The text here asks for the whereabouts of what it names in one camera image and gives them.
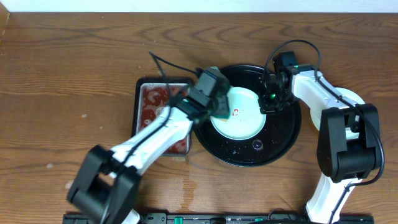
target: white plate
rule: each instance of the white plate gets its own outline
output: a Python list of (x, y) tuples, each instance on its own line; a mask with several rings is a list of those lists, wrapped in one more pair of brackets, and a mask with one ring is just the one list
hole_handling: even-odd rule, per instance
[(224, 137), (245, 140), (255, 136), (266, 123), (260, 113), (259, 97), (247, 88), (232, 87), (227, 94), (230, 115), (227, 121), (211, 117), (211, 123)]
[[(347, 98), (349, 98), (349, 99), (351, 99), (351, 100), (353, 100), (353, 101), (355, 101), (355, 102), (357, 102), (359, 104), (365, 104), (365, 102), (362, 100), (362, 98), (360, 96), (358, 96), (358, 94), (354, 93), (353, 91), (347, 90), (345, 88), (339, 88), (339, 87), (337, 87), (336, 89), (341, 94), (346, 96)], [(313, 125), (315, 125), (315, 127), (319, 131), (319, 126), (320, 126), (320, 123), (321, 123), (320, 118), (317, 115), (315, 115), (315, 113), (312, 110), (310, 111), (310, 114), (311, 114), (311, 119), (312, 119)], [(347, 139), (355, 139), (358, 136), (359, 136), (359, 133), (353, 133), (350, 130), (346, 130), (346, 138)]]

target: round black tray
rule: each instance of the round black tray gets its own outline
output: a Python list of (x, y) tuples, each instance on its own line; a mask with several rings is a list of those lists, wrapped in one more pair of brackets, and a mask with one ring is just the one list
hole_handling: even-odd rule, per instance
[[(259, 92), (264, 69), (255, 65), (232, 65), (221, 69), (233, 87)], [(279, 114), (268, 114), (263, 129), (252, 138), (232, 140), (222, 136), (210, 120), (195, 128), (202, 146), (215, 157), (236, 166), (266, 165), (283, 156), (296, 141), (301, 126), (300, 105), (296, 101)]]

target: green object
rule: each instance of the green object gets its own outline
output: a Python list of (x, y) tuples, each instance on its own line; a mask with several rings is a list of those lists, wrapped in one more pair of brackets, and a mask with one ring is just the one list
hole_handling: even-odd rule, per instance
[(182, 224), (182, 217), (175, 217), (174, 224)]

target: white background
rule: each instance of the white background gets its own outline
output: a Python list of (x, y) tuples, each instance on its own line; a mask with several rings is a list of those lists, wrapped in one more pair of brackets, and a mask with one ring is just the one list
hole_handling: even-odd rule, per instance
[(10, 12), (398, 12), (398, 0), (0, 0)]

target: wooden table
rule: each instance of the wooden table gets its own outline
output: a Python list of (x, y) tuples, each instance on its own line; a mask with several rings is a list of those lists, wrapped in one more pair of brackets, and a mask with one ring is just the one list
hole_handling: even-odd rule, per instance
[[(188, 68), (263, 65), (276, 46), (298, 38), (318, 45), (332, 85), (379, 110), (386, 171), (356, 188), (343, 211), (396, 222), (398, 15), (13, 13), (0, 47), (0, 223), (60, 223), (76, 211), (65, 198), (87, 151), (130, 137), (136, 82), (157, 76), (148, 50)], [(306, 45), (285, 49), (316, 62)], [(263, 167), (221, 162), (193, 136), (187, 157), (162, 157), (146, 172), (137, 209), (299, 211), (321, 174), (318, 131), (303, 104), (302, 113), (293, 148)]]

